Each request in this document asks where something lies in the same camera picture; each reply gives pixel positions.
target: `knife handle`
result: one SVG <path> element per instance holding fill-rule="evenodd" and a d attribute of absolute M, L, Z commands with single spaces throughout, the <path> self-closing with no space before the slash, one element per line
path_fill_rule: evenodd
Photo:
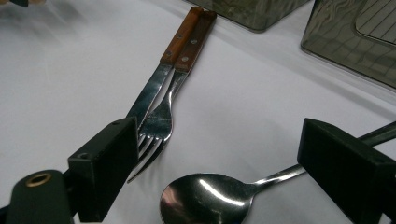
<path fill-rule="evenodd" d="M 190 72 L 206 38 L 217 17 L 216 12 L 206 11 L 201 15 L 189 41 L 177 58 L 175 69 L 180 72 Z"/>
<path fill-rule="evenodd" d="M 189 14 L 184 18 L 184 21 L 181 23 L 171 43 L 161 57 L 160 63 L 175 64 L 178 55 L 183 50 L 203 11 L 204 9 L 201 7 L 192 7 L 190 9 Z"/>

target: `spoon handle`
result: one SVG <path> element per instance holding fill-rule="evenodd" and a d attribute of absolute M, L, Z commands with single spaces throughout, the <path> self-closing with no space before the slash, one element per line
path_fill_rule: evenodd
<path fill-rule="evenodd" d="M 274 175 L 267 176 L 262 180 L 254 182 L 253 185 L 257 187 L 256 192 L 260 192 L 263 189 L 273 186 L 274 184 L 291 179 L 297 175 L 302 175 L 304 173 L 306 173 L 304 167 L 300 164 L 296 164 Z"/>
<path fill-rule="evenodd" d="M 396 137 L 396 121 L 382 128 L 376 129 L 370 133 L 361 136 L 359 139 L 370 147 L 377 146 Z M 291 179 L 297 175 L 305 174 L 306 170 L 300 164 L 296 164 L 280 171 L 274 175 L 265 177 L 262 180 L 254 182 L 252 185 L 256 187 L 256 193 L 273 186 L 284 180 Z"/>

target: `spoon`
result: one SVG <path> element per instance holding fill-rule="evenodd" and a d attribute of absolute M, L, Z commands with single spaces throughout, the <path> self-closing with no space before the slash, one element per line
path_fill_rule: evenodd
<path fill-rule="evenodd" d="M 163 223 L 241 223 L 254 195 L 303 173 L 305 169 L 297 164 L 252 184 L 226 175 L 183 176 L 163 191 L 160 201 Z"/>

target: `knife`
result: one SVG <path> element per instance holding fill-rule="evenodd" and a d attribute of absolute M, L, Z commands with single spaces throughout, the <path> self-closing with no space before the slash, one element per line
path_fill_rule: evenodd
<path fill-rule="evenodd" d="M 152 103 L 154 102 L 155 97 L 160 91 L 167 75 L 175 65 L 178 55 L 183 50 L 184 45 L 189 39 L 203 11 L 204 10 L 200 7 L 192 7 L 190 9 L 165 53 L 161 57 L 160 64 L 158 65 L 157 69 L 152 74 L 151 78 L 148 80 L 148 83 L 140 92 L 139 96 L 137 96 L 134 105 L 128 112 L 126 116 L 127 118 L 136 117 L 137 130 L 140 129 L 143 120 L 145 119 Z"/>

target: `white tablecloth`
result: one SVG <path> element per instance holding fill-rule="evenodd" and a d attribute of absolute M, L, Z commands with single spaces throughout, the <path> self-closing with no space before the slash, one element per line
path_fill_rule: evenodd
<path fill-rule="evenodd" d="M 296 163 L 304 118 L 355 136 L 396 120 L 394 92 L 300 49 L 310 2 L 262 34 L 223 18 L 174 103 L 161 157 L 125 185 L 104 223 L 162 223 L 173 180 L 253 182 Z M 0 206 L 13 185 L 124 118 L 190 10 L 180 0 L 49 0 L 0 7 Z M 396 143 L 378 147 L 396 159 Z M 350 223 L 309 175 L 259 194 L 245 223 Z"/>

